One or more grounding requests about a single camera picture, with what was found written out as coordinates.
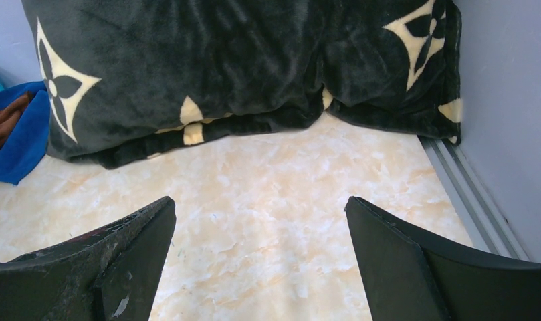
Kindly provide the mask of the aluminium frame rail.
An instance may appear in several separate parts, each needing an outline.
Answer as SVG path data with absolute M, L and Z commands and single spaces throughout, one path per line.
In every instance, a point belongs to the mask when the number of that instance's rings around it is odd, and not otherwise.
M 531 261 L 459 147 L 446 140 L 420 137 L 419 141 L 473 246 L 496 255 Z

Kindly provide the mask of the dark blue towel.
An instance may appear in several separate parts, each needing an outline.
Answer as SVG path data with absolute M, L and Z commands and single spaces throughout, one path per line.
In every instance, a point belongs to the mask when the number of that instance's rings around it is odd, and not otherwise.
M 45 84 L 28 82 L 0 92 L 0 110 L 26 91 L 33 100 L 0 150 L 0 182 L 17 185 L 44 157 L 49 134 L 50 103 Z

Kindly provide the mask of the brown towel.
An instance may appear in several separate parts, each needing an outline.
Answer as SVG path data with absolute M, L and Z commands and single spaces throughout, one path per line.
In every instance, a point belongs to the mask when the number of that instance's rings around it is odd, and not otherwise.
M 32 100 L 33 94 L 30 91 L 26 91 L 10 103 L 10 105 L 0 110 L 0 150 Z

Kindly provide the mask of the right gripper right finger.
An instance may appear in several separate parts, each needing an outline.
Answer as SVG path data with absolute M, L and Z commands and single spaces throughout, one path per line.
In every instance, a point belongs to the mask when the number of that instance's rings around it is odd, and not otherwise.
M 541 320 L 541 263 L 451 241 L 360 197 L 344 211 L 374 320 Z

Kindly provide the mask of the black blanket with beige flowers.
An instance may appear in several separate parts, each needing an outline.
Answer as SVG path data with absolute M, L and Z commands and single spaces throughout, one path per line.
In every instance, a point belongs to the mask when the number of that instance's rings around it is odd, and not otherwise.
M 226 136 L 349 124 L 461 140 L 452 1 L 24 1 L 48 155 L 115 169 Z

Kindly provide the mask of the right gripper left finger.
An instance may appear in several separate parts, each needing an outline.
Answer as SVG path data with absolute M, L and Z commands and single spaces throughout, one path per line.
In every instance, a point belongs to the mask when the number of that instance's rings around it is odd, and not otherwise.
M 0 320 L 148 320 L 175 225 L 175 202 L 163 197 L 0 262 Z

